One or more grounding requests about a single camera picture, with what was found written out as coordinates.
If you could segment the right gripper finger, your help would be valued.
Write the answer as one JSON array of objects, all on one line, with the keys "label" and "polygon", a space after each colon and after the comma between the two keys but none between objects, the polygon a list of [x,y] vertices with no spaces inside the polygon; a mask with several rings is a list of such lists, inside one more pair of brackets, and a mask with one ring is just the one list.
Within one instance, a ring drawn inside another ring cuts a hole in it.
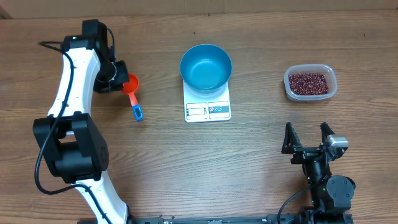
[{"label": "right gripper finger", "polygon": [[285,126],[285,137],[282,145],[281,153],[283,154],[294,154],[302,147],[302,144],[295,132],[292,123],[288,122]]},{"label": "right gripper finger", "polygon": [[322,134],[322,145],[323,146],[331,146],[329,135],[334,135],[335,132],[329,127],[326,122],[323,122],[320,125],[321,134]]}]

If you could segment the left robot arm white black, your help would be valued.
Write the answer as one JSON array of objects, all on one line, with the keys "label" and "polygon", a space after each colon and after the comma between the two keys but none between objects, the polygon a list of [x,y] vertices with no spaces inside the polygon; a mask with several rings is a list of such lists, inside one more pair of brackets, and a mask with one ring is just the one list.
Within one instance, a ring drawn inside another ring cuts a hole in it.
[{"label": "left robot arm white black", "polygon": [[33,124],[40,147],[34,180],[47,195],[77,189],[95,223],[135,223],[109,178],[107,143],[91,118],[93,93],[120,91],[129,80],[125,62],[108,45],[110,32],[97,19],[85,20],[82,33],[66,36],[56,49],[63,73],[47,116]]}]

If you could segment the orange measuring scoop blue handle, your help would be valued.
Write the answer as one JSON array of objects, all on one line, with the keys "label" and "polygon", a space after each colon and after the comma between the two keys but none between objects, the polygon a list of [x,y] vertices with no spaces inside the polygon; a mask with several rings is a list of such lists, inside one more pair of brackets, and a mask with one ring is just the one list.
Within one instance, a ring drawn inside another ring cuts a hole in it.
[{"label": "orange measuring scoop blue handle", "polygon": [[142,121],[144,114],[136,98],[136,91],[139,89],[139,79],[132,73],[129,74],[129,81],[123,84],[122,92],[129,97],[133,115],[136,121]]}]

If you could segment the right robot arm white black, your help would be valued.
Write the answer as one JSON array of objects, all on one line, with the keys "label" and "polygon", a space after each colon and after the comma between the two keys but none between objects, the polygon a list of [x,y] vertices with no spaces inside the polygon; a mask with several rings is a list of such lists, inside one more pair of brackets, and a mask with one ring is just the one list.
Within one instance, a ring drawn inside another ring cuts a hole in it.
[{"label": "right robot arm white black", "polygon": [[351,208],[355,182],[342,175],[333,175],[330,162],[343,156],[348,149],[348,140],[335,134],[324,122],[320,125],[322,141],[316,147],[304,147],[292,123],[285,126],[285,137],[281,153],[291,154],[290,162],[302,166],[313,200],[320,213],[340,214]]}]

